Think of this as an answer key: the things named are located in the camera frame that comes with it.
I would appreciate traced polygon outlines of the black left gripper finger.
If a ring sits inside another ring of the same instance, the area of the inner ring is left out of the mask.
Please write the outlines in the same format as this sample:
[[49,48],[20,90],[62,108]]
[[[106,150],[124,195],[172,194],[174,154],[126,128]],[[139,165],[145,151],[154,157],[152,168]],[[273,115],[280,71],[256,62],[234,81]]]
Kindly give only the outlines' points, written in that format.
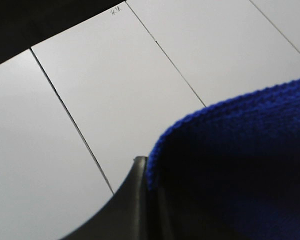
[[146,156],[137,156],[124,182],[92,218],[66,240],[168,240],[170,219],[162,188],[147,188]]

